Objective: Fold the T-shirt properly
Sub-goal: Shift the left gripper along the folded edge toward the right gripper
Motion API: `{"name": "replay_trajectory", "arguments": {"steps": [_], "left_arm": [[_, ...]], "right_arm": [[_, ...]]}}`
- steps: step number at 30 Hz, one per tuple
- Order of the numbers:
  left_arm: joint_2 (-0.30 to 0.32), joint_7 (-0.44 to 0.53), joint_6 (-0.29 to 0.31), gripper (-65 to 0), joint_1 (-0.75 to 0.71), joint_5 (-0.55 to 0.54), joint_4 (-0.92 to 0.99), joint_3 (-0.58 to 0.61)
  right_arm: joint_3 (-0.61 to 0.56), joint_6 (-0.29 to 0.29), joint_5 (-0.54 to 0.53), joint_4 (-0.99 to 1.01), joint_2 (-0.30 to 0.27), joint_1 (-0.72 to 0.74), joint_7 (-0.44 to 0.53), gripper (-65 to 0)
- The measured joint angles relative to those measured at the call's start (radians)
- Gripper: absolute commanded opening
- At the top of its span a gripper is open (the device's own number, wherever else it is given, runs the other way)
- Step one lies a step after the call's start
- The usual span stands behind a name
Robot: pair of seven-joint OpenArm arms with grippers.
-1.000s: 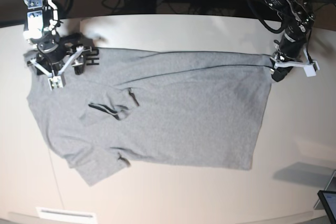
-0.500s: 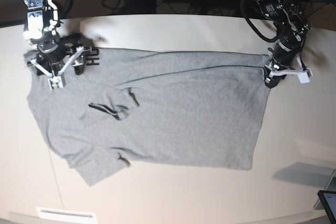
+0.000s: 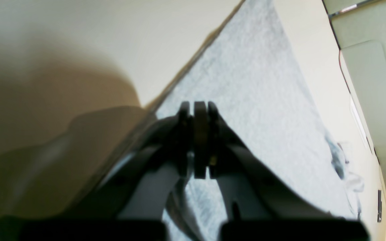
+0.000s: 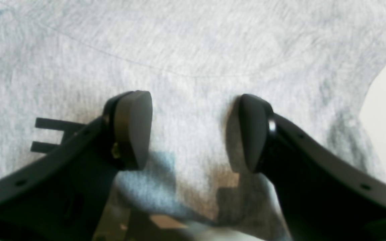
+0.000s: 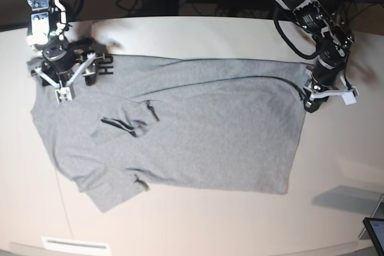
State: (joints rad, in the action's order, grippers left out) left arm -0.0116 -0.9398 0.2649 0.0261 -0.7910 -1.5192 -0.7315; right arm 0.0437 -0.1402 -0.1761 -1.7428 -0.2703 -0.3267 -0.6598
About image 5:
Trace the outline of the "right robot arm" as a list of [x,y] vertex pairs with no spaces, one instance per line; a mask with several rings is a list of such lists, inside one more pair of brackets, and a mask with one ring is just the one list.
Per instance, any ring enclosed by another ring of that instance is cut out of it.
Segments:
[[92,38],[71,42],[65,35],[84,0],[76,0],[75,8],[62,0],[27,0],[27,3],[31,18],[26,40],[42,58],[31,75],[39,76],[43,86],[63,88],[78,75],[85,79],[86,85],[92,86],[98,76],[113,74],[113,56],[96,52]]

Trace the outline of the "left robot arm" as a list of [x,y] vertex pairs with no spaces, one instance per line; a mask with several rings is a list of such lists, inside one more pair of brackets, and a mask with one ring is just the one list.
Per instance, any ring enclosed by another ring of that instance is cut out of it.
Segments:
[[[313,113],[330,97],[342,97],[345,105],[356,103],[358,91],[346,77],[346,67],[354,43],[353,32],[341,16],[336,0],[274,0],[273,21],[284,42],[302,59],[314,60],[304,86],[304,109]],[[301,52],[283,32],[280,17],[312,36],[312,54]]]

